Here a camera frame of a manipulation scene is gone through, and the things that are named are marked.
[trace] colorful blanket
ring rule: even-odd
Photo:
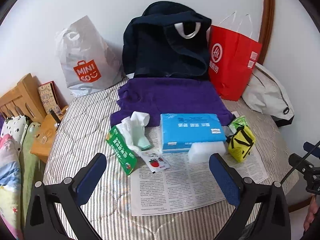
[[[17,147],[17,143],[9,134],[0,137],[0,216],[13,236],[22,240],[21,170]]]

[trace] miniso shopping bag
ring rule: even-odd
[[[252,24],[250,15],[246,16]],[[237,101],[246,88],[262,46],[250,38],[252,32],[246,37],[237,31],[212,25],[209,40],[210,81],[223,99],[233,101]]]
[[[56,41],[67,87],[75,97],[107,89],[121,81],[119,60],[88,16],[64,29]]]

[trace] purple towel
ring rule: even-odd
[[[2,115],[0,115],[0,131],[2,129],[3,123],[4,123],[4,118]]]
[[[159,126],[160,114],[217,114],[222,126],[233,117],[209,81],[133,78],[118,93],[121,110],[111,114],[111,127],[133,111],[150,114],[148,127]]]

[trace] red paper bag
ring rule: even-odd
[[[237,101],[249,82],[262,45],[240,33],[211,26],[209,77],[218,94]]]

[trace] striped bedsheet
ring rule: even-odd
[[[115,154],[105,142],[105,135],[110,130],[110,114],[119,110],[117,90],[126,81],[124,78],[109,89],[73,100],[54,140],[44,183],[60,183],[65,177],[73,177],[97,152],[101,152],[107,157],[106,171],[89,202],[81,208],[102,239],[214,239],[234,209],[225,200],[176,214],[131,216],[130,177],[121,170]],[[290,154],[272,118],[252,111],[242,100],[224,103],[230,111],[238,111],[249,120],[257,138],[258,152],[269,175],[263,183],[280,181],[290,169]],[[294,172],[283,185],[285,193],[297,181],[298,174]],[[61,205],[57,207],[66,232],[76,239]],[[256,205],[249,222],[255,219],[258,208]]]

